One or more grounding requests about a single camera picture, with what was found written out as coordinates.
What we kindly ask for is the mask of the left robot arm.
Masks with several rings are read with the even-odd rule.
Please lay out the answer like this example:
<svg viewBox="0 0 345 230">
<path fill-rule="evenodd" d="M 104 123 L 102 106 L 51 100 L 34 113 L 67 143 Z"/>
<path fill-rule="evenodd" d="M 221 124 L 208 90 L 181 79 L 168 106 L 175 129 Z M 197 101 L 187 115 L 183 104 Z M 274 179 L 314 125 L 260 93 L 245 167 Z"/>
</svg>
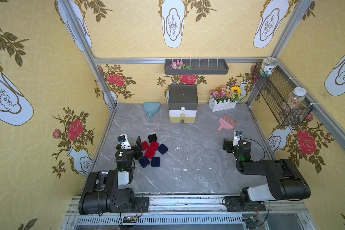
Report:
<svg viewBox="0 0 345 230">
<path fill-rule="evenodd" d="M 131 146 L 125 134 L 118 137 L 119 144 L 115 154 L 117 168 L 110 171 L 91 172 L 84 185 L 78 211 L 81 215 L 103 213 L 143 212 L 143 200 L 135 198 L 131 184 L 136 168 L 134 159 L 142 157 L 143 145 L 140 137 Z"/>
</svg>

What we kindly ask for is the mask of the three-drawer storage cabinet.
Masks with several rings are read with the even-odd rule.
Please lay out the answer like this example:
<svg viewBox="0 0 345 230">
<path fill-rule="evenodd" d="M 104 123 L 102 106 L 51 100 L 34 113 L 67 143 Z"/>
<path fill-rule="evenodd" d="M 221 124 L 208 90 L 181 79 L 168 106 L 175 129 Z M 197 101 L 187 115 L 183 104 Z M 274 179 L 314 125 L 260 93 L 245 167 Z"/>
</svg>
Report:
<svg viewBox="0 0 345 230">
<path fill-rule="evenodd" d="M 197 86 L 172 84 L 168 96 L 171 123 L 195 123 L 198 107 Z"/>
</svg>

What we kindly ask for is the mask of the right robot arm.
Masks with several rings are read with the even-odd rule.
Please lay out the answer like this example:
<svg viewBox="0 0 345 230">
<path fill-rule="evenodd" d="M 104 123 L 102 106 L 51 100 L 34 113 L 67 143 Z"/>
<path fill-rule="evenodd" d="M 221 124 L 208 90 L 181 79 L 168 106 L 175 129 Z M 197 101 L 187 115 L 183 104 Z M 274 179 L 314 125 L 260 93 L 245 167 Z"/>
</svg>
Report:
<svg viewBox="0 0 345 230">
<path fill-rule="evenodd" d="M 292 160 L 253 161 L 251 143 L 246 140 L 240 140 L 234 146 L 233 141 L 224 139 L 223 149 L 234 154 L 238 172 L 266 178 L 264 185 L 245 187 L 239 196 L 224 197 L 223 205 L 228 212 L 266 211 L 265 202 L 310 198 L 310 187 Z"/>
</svg>

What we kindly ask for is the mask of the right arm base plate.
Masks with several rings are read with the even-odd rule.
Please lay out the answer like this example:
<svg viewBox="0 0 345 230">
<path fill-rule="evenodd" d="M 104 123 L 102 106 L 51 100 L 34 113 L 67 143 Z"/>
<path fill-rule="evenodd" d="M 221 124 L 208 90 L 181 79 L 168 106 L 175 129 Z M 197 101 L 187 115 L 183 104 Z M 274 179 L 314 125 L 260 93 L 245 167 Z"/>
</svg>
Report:
<svg viewBox="0 0 345 230">
<path fill-rule="evenodd" d="M 267 210 L 264 202 L 251 201 L 249 198 L 240 198 L 239 196 L 225 196 L 221 203 L 228 212 L 262 212 Z"/>
</svg>

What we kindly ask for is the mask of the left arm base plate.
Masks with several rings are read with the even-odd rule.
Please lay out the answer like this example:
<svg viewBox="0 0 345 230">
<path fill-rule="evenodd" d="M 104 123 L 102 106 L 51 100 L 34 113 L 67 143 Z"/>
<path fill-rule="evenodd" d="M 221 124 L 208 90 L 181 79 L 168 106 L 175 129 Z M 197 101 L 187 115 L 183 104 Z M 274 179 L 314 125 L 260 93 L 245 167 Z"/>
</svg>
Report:
<svg viewBox="0 0 345 230">
<path fill-rule="evenodd" d="M 136 196 L 134 201 L 134 210 L 136 213 L 148 213 L 150 198 L 147 196 Z"/>
</svg>

